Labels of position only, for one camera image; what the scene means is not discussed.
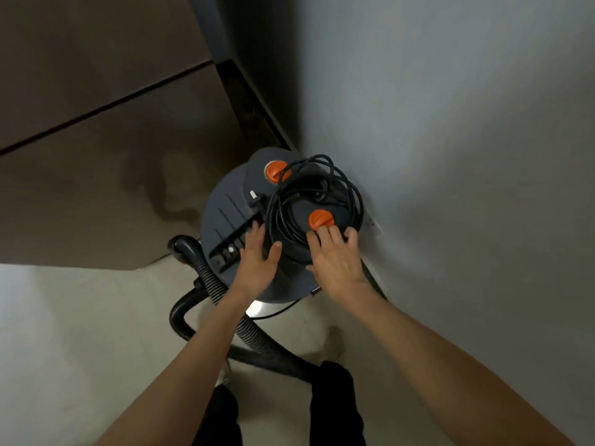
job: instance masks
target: gray wall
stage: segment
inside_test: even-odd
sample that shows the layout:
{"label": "gray wall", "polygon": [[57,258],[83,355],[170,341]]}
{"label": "gray wall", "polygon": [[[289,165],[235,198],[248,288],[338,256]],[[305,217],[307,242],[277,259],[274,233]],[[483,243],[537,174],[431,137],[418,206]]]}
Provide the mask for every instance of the gray wall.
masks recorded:
{"label": "gray wall", "polygon": [[218,0],[286,133],[384,230],[398,307],[595,438],[592,0]]}

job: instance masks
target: forearm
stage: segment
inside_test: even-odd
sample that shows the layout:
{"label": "forearm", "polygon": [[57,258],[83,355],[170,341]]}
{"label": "forearm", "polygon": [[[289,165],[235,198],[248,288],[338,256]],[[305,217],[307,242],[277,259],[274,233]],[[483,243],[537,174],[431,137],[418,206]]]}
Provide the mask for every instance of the forearm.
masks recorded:
{"label": "forearm", "polygon": [[250,302],[243,294],[228,291],[206,323],[98,445],[189,445]]}
{"label": "forearm", "polygon": [[572,444],[487,367],[369,285],[346,308],[366,324],[457,445]]}

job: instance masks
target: hand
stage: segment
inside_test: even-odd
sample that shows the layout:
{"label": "hand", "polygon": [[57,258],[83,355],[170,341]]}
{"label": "hand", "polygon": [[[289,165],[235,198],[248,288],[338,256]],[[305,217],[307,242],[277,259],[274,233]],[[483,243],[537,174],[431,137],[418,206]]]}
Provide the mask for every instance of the hand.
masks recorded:
{"label": "hand", "polygon": [[265,232],[264,224],[259,227],[254,221],[252,229],[246,233],[246,248],[240,249],[240,266],[230,288],[230,291],[245,295],[250,302],[271,284],[281,257],[281,241],[277,241],[268,252],[268,258],[262,258]]}
{"label": "hand", "polygon": [[358,232],[347,227],[347,242],[336,225],[320,226],[317,233],[306,233],[313,262],[306,269],[314,273],[316,282],[332,299],[344,302],[357,287],[368,285],[359,259]]}

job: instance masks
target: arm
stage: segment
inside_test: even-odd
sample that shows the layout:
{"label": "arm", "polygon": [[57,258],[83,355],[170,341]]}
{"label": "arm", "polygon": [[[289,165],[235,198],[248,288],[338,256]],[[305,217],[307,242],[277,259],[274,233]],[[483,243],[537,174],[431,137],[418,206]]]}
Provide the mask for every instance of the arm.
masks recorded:
{"label": "arm", "polygon": [[309,269],[382,343],[457,445],[572,445],[487,367],[379,297],[362,273],[357,232],[345,235],[336,226],[308,232]]}
{"label": "arm", "polygon": [[264,234],[264,225],[252,226],[226,296],[177,357],[102,435],[98,446],[187,446],[192,442],[237,324],[277,270],[281,243],[273,244],[263,260]]}

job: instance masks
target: right hand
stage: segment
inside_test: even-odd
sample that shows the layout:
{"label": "right hand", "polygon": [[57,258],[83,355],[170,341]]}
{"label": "right hand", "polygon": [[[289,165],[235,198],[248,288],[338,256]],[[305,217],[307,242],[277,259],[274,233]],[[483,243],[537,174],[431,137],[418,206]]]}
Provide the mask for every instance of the right hand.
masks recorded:
{"label": "right hand", "polygon": [[362,284],[368,285],[359,259],[358,232],[347,227],[347,242],[336,225],[320,226],[316,233],[306,233],[312,253],[312,264],[306,269],[333,300],[342,303]]}

